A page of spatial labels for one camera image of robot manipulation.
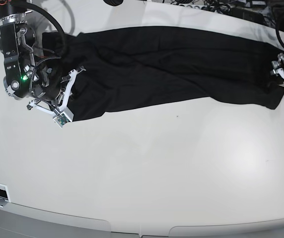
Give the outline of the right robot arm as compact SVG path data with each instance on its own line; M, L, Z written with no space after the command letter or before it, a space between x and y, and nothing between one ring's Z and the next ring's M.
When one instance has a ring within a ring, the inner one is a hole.
M25 20L35 11L56 28L62 47L52 51L36 43L36 32ZM38 108L40 102L49 106L51 113L61 113L68 107L76 76L84 67L73 69L62 76L59 64L67 51L67 36L58 21L30 0L0 0L0 52L4 57L3 80L8 96L16 100L32 97L28 109Z

